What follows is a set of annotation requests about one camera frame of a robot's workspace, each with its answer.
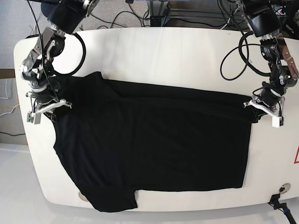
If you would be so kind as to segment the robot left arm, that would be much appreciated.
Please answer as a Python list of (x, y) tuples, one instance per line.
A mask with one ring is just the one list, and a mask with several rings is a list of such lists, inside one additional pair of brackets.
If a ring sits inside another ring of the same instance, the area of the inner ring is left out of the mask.
[[(268, 0), (238, 0), (236, 3), (250, 28), (239, 41), (239, 54), (246, 66), (269, 78), (269, 82), (262, 83), (260, 93), (254, 94), (249, 104), (262, 110), (263, 114), (278, 112), (281, 117), (286, 90), (294, 87), (299, 79), (299, 71), (280, 31), (282, 25)], [(270, 68), (268, 73), (255, 68), (249, 62), (249, 56), (242, 52), (242, 44), (251, 35), (260, 38), (261, 54)]]

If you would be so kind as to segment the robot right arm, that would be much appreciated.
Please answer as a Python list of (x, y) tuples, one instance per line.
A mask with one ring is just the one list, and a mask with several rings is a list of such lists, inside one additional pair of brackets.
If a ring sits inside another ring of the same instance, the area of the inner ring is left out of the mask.
[(75, 36), (82, 46), (82, 58), (74, 71), (66, 73), (74, 75), (83, 65), (86, 57), (86, 46), (83, 39), (75, 31), (82, 21), (88, 17), (97, 6), (97, 0), (42, 0), (42, 14), (50, 23), (43, 32), (38, 32), (38, 40), (34, 48), (20, 66), (22, 79), (29, 82), (29, 92), (32, 109), (28, 113), (33, 117), (45, 112), (52, 112), (61, 106), (71, 106), (71, 103), (58, 97), (58, 89), (50, 80), (60, 73), (53, 68), (53, 60), (59, 56), (65, 47), (65, 36)]

